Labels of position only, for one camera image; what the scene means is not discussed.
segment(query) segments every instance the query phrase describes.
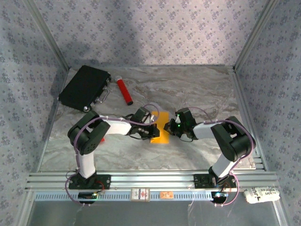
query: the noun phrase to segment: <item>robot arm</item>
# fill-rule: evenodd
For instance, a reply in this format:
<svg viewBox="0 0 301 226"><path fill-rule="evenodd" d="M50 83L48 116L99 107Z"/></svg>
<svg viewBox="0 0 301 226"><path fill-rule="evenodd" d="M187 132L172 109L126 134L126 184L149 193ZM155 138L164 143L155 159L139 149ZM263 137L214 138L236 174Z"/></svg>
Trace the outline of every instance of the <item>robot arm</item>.
<svg viewBox="0 0 301 226"><path fill-rule="evenodd" d="M90 111L69 130L68 137L72 145L74 145L75 137L78 132L87 123L98 117L102 116L98 115L95 111ZM98 147L104 135L121 134L131 136L137 133L141 139L159 137L159 129L157 129L156 124L135 125L121 121L122 119L123 118L121 118L120 121L97 120L80 134L76 145L79 151L77 163L79 165L79 174L83 179L88 179L96 173L94 150ZM141 107L135 114L131 114L127 119L137 123L145 123L148 120L152 120L152 115L146 108Z"/></svg>
<svg viewBox="0 0 301 226"><path fill-rule="evenodd" d="M222 154L209 169L209 174L214 178L215 184L227 178L237 161L251 152L250 139L241 129L242 124L234 116L221 123L204 124L196 123L188 108L180 109L175 115L176 119L171 119L164 127L164 130L171 135L181 138L185 134L191 140L216 139Z"/></svg>

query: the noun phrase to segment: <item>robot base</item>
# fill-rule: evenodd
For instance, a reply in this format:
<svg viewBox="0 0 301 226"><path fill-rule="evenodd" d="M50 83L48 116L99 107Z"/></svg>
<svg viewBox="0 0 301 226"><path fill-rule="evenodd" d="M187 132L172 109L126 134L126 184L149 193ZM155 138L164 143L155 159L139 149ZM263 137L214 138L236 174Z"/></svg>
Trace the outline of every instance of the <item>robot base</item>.
<svg viewBox="0 0 301 226"><path fill-rule="evenodd" d="M97 175L96 172L85 179L80 174L71 178L69 183L70 190L104 190L109 189L111 184L111 175Z"/></svg>

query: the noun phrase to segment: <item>wall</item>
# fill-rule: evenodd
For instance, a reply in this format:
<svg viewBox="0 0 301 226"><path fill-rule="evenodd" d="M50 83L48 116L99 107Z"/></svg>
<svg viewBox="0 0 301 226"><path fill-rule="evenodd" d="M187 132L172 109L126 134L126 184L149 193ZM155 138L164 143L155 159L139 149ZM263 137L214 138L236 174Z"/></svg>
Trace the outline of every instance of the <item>wall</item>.
<svg viewBox="0 0 301 226"><path fill-rule="evenodd" d="M1 1L0 225L12 225L35 171L65 72L21 0Z"/></svg>
<svg viewBox="0 0 301 226"><path fill-rule="evenodd" d="M35 0L70 67L233 65L266 0Z"/></svg>
<svg viewBox="0 0 301 226"><path fill-rule="evenodd" d="M239 72L270 170L301 225L301 2L281 1Z"/></svg>

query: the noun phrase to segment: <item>white packet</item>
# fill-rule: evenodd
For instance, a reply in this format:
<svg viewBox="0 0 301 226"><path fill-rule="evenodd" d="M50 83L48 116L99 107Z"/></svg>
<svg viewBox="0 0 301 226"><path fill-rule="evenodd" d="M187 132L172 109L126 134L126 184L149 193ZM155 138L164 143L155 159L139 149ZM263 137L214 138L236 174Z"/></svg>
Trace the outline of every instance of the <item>white packet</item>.
<svg viewBox="0 0 301 226"><path fill-rule="evenodd" d="M246 201L251 204L280 199L279 190L271 186L248 188L244 191L244 196L246 197Z"/></svg>

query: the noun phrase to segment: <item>white label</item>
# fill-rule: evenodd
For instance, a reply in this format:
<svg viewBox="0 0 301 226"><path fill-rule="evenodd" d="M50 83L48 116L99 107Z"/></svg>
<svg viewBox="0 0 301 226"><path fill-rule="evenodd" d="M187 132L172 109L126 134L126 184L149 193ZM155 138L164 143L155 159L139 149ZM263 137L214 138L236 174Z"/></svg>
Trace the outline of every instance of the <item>white label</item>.
<svg viewBox="0 0 301 226"><path fill-rule="evenodd" d="M245 190L248 203L269 202L280 199L279 191L274 187L252 187Z"/></svg>
<svg viewBox="0 0 301 226"><path fill-rule="evenodd" d="M149 202L150 189L149 188L132 188L131 201Z"/></svg>

